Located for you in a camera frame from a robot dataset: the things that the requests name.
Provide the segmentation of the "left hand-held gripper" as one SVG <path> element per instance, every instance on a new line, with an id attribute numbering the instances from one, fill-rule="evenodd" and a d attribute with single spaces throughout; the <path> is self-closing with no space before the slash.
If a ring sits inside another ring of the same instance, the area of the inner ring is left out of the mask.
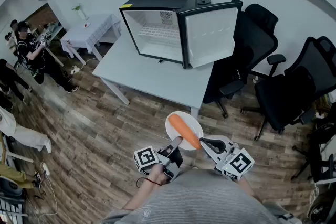
<path id="1" fill-rule="evenodd" d="M 155 164 L 163 167 L 163 173 L 169 181 L 173 181 L 180 173 L 183 158 L 179 150 L 179 145 L 183 141 L 181 136 L 176 137 L 166 147 L 157 152 L 152 146 L 145 147 L 134 152 L 133 159 L 139 172 L 149 173 Z"/>

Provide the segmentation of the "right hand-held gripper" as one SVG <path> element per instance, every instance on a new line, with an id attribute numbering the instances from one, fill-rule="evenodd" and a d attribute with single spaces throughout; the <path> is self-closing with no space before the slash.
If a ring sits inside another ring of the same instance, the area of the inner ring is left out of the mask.
<path id="1" fill-rule="evenodd" d="M 227 136 L 205 136 L 200 138 L 200 144 L 216 163 L 215 170 L 232 180 L 240 180 L 254 165 L 250 154 Z"/>

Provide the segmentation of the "orange carrot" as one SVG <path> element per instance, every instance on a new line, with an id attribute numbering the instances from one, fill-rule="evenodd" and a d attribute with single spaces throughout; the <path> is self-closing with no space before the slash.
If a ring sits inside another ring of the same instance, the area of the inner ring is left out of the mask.
<path id="1" fill-rule="evenodd" d="M 168 117 L 169 123 L 174 127 L 174 129 L 179 133 L 179 135 L 186 140 L 195 149 L 200 150 L 201 144 L 199 138 L 195 133 L 189 128 L 189 126 L 184 122 L 184 120 L 177 114 L 172 114 Z"/>

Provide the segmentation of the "white round plate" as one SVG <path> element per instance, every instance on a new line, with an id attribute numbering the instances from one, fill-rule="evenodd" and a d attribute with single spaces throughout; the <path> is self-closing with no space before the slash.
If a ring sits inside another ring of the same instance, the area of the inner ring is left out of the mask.
<path id="1" fill-rule="evenodd" d="M 199 124 L 199 122 L 192 117 L 190 114 L 187 114 L 185 112 L 182 111 L 175 111 L 172 112 L 168 115 L 171 116 L 172 114 L 177 114 L 179 115 L 184 122 L 189 126 L 189 128 L 195 133 L 195 135 L 199 138 L 202 138 L 204 136 L 203 133 L 203 129 L 201 127 L 201 125 Z M 174 127 L 169 123 L 168 121 L 168 117 L 166 118 L 165 121 L 165 128 L 166 128 L 166 132 L 169 136 L 169 138 L 172 140 L 174 140 L 176 137 L 180 136 L 179 133 L 174 129 Z M 191 146 L 186 140 L 183 139 L 183 141 L 181 142 L 181 144 L 179 145 L 179 148 L 183 149 L 183 150 L 187 150 L 187 151 L 193 151 L 193 150 L 197 150 L 195 149 L 193 146 Z"/>

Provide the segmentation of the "person's right forearm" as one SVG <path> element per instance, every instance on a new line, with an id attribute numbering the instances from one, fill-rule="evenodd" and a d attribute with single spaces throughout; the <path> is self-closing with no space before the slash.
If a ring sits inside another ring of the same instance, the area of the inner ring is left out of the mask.
<path id="1" fill-rule="evenodd" d="M 261 199 L 256 195 L 253 191 L 252 187 L 250 186 L 249 182 L 245 177 L 242 177 L 240 180 L 237 180 L 236 183 L 240 186 L 240 188 L 245 191 L 248 195 L 254 197 L 257 201 L 262 203 Z"/>

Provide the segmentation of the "person's left forearm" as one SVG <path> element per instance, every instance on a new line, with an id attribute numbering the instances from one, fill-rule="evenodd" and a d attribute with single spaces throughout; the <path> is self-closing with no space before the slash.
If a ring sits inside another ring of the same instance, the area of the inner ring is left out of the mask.
<path id="1" fill-rule="evenodd" d="M 161 185 L 157 185 L 155 182 L 151 182 L 147 178 L 143 177 L 143 179 L 144 181 L 137 193 L 123 206 L 123 209 L 134 211 L 140 208 L 150 195 L 161 187 Z"/>

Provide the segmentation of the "person's left hand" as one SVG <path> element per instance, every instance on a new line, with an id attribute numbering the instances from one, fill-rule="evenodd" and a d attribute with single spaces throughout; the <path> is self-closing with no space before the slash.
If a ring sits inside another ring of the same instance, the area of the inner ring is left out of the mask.
<path id="1" fill-rule="evenodd" d="M 164 173 L 164 166 L 161 164 L 155 164 L 152 167 L 147 179 L 161 186 L 169 182 L 169 177 Z"/>

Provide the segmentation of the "person's grey striped shirt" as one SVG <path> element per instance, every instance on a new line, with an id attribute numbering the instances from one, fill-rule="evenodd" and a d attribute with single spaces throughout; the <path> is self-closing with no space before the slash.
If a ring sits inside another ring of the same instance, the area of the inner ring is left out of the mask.
<path id="1" fill-rule="evenodd" d="M 155 190 L 134 211 L 120 209 L 99 224 L 302 224 L 273 202 L 260 203 L 236 181 L 190 169 Z"/>

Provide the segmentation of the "black office chair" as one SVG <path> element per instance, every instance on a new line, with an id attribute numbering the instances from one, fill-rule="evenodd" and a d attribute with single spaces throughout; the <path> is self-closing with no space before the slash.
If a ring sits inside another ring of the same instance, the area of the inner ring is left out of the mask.
<path id="1" fill-rule="evenodd" d="M 306 158 L 305 164 L 301 169 L 291 177 L 291 180 L 298 178 L 307 167 L 310 167 L 311 175 L 309 179 L 313 179 L 315 183 L 321 180 L 329 180 L 336 178 L 336 159 L 334 154 L 330 154 L 326 160 L 322 159 L 320 146 L 327 144 L 336 135 L 336 108 L 329 111 L 328 115 L 319 120 L 320 125 L 308 135 L 309 148 L 307 151 L 298 149 L 295 145 L 292 149 L 299 152 Z"/>
<path id="2" fill-rule="evenodd" d="M 336 89 L 336 46 L 321 36 L 308 37 L 294 63 L 283 74 L 268 77 L 255 84 L 259 107 L 243 107 L 264 115 L 263 126 L 270 126 L 279 134 L 287 125 L 306 124 L 310 105 Z"/>
<path id="3" fill-rule="evenodd" d="M 247 84 L 252 69 L 277 49 L 274 35 L 277 22 L 278 17 L 259 4 L 251 4 L 239 14 L 234 52 L 214 62 L 203 98 L 205 104 L 217 103 L 223 118 L 228 118 L 228 112 L 221 99 L 232 99 Z"/>

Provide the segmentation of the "table with checked cloth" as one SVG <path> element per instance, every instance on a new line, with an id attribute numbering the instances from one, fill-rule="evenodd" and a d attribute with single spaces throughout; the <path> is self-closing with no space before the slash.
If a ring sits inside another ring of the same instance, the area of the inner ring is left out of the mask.
<path id="1" fill-rule="evenodd" d="M 91 23 L 87 28 L 83 24 Z M 69 29 L 61 38 L 63 51 L 69 53 L 70 57 L 77 57 L 81 63 L 85 61 L 77 53 L 79 48 L 86 49 L 93 53 L 100 61 L 102 55 L 98 52 L 97 47 L 101 43 L 115 43 L 121 36 L 121 20 L 114 14 L 92 15 L 86 21 L 81 21 Z"/>

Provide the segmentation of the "white vase with green plant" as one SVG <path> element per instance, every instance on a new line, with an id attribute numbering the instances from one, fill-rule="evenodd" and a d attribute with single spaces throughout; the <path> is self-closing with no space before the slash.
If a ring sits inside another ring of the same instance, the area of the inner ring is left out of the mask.
<path id="1" fill-rule="evenodd" d="M 79 17 L 82 20 L 88 20 L 89 19 L 89 17 L 82 10 L 82 5 L 81 4 L 77 4 L 77 5 L 73 6 L 72 10 L 76 11 L 78 13 Z"/>

